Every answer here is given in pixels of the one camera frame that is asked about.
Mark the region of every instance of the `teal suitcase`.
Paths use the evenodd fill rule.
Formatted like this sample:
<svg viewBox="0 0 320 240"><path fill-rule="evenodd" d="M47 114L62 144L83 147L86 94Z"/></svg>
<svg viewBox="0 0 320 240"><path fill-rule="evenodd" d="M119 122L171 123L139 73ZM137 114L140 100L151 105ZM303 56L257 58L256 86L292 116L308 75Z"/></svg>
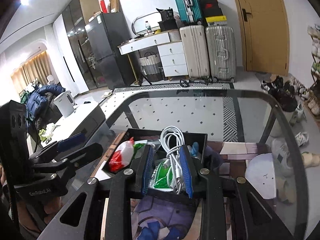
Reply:
<svg viewBox="0 0 320 240"><path fill-rule="evenodd" d="M199 0L176 0L181 21L197 23L202 21Z"/></svg>

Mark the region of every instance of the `white kettle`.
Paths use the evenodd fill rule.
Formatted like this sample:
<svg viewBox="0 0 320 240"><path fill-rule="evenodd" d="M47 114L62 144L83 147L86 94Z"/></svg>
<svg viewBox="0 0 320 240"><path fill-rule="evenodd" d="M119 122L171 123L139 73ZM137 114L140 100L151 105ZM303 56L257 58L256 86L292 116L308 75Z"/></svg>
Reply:
<svg viewBox="0 0 320 240"><path fill-rule="evenodd" d="M68 117L74 111L73 106L75 105L75 100L73 99L71 92L65 91L58 95L53 103L58 107L63 117Z"/></svg>

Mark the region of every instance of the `metal bolt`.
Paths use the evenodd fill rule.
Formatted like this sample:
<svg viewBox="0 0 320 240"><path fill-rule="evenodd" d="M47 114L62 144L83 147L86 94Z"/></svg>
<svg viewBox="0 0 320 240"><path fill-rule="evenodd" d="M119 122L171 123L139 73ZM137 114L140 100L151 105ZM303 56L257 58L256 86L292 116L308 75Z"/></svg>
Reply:
<svg viewBox="0 0 320 240"><path fill-rule="evenodd" d="M93 184L95 184L97 182L97 179L96 178L89 178L88 180L87 180L87 183L89 184L89 185L93 185Z"/></svg>
<svg viewBox="0 0 320 240"><path fill-rule="evenodd" d="M131 175L133 173L132 169L125 169L123 172L125 175Z"/></svg>
<svg viewBox="0 0 320 240"><path fill-rule="evenodd" d="M238 183L244 184L247 180L244 177L238 177L237 178Z"/></svg>
<svg viewBox="0 0 320 240"><path fill-rule="evenodd" d="M200 170L200 173L201 174L203 174L203 175L207 175L207 174L209 174L209 170L208 169L206 169L206 168L202 168L201 170Z"/></svg>

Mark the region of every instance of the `charging cable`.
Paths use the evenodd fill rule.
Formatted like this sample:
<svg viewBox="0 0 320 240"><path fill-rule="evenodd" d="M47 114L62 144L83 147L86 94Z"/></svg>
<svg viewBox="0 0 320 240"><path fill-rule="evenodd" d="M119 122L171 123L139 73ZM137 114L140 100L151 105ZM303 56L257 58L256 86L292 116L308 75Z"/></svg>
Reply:
<svg viewBox="0 0 320 240"><path fill-rule="evenodd" d="M176 146L170 148L171 137L176 138ZM160 135L162 148L167 153L167 160L164 162L164 168L169 168L167 173L167 185L171 187L177 195L180 194L183 188L182 168L180 165L180 147L185 144L182 131L175 126L168 126L163 129ZM170 174L172 174L172 182L170 183Z"/></svg>

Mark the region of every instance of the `white countertop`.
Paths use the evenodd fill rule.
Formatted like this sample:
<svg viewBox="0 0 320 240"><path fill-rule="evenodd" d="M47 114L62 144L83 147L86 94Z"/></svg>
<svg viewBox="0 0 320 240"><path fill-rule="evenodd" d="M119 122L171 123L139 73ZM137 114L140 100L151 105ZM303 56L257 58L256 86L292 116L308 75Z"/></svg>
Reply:
<svg viewBox="0 0 320 240"><path fill-rule="evenodd" d="M69 138L75 129L86 119L86 117L98 106L99 104L92 101L88 104L74 106L75 112L64 118L61 117L55 125L60 125L53 131L52 140L46 144L45 141L41 142L43 147L55 142Z"/></svg>

